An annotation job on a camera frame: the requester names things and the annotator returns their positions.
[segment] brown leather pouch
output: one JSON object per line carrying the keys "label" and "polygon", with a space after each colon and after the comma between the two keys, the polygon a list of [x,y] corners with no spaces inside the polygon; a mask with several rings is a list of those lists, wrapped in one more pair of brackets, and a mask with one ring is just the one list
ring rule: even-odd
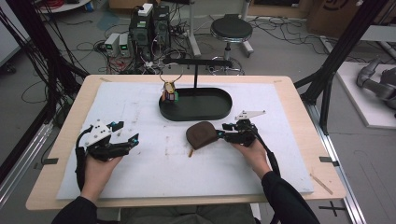
{"label": "brown leather pouch", "polygon": [[215,127],[208,121],[201,121],[192,125],[186,131],[186,136],[187,141],[189,141],[195,150],[218,140]]}

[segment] wrist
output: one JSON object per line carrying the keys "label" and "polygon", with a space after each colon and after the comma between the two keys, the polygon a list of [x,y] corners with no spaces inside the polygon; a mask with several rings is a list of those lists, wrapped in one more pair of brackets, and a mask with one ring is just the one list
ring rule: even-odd
{"label": "wrist", "polygon": [[89,186],[84,186],[79,196],[90,200],[92,203],[96,203],[96,201],[99,199],[101,192],[101,190],[90,188]]}
{"label": "wrist", "polygon": [[262,179],[264,175],[266,175],[268,172],[271,171],[271,168],[267,163],[261,164],[260,166],[255,167],[254,172],[256,175],[259,177],[259,179]]}

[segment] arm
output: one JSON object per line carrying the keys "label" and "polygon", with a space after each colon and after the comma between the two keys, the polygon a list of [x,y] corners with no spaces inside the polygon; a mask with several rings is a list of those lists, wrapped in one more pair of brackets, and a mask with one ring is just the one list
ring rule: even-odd
{"label": "arm", "polygon": [[265,196],[281,223],[295,223],[296,220],[299,223],[319,223],[300,193],[271,171],[265,149],[257,139],[249,147],[237,144],[233,146],[244,155],[253,171],[262,180]]}
{"label": "arm", "polygon": [[95,203],[120,160],[121,157],[117,157],[112,161],[103,162],[88,156],[85,184],[80,196],[63,208],[52,220],[52,224],[95,224],[97,209]]}

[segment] white paper sheet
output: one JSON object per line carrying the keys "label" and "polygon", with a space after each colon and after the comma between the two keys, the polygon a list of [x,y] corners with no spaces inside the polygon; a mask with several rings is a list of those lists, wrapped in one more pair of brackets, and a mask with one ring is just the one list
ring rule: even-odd
{"label": "white paper sheet", "polygon": [[[176,84],[177,88],[191,85]],[[103,83],[81,131],[97,119],[105,124],[124,121],[112,134],[110,143],[125,142],[139,133],[139,145],[116,167],[102,198],[149,198],[210,195],[263,194],[260,179],[243,156],[229,143],[219,140],[194,151],[186,130],[199,121],[171,121],[160,112],[158,102],[162,83]],[[272,84],[200,84],[230,93],[233,108],[229,116],[210,120],[217,129],[222,123],[235,123],[242,110],[265,110],[251,119],[266,145],[276,154],[282,177],[299,192],[313,192],[282,105]],[[76,182],[76,155],[72,150],[57,199],[79,195]]]}

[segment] chair leg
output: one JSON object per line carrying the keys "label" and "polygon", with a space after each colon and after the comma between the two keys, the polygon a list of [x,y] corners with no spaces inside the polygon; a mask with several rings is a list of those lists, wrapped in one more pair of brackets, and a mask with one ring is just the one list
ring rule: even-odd
{"label": "chair leg", "polygon": [[224,60],[230,59],[230,51],[231,51],[231,43],[227,43],[227,46],[224,49]]}
{"label": "chair leg", "polygon": [[[224,57],[218,56],[214,57],[212,60],[225,60]],[[237,75],[244,76],[245,71],[242,69],[242,64],[234,58],[229,58],[233,66],[209,66],[209,73],[211,75]]]}

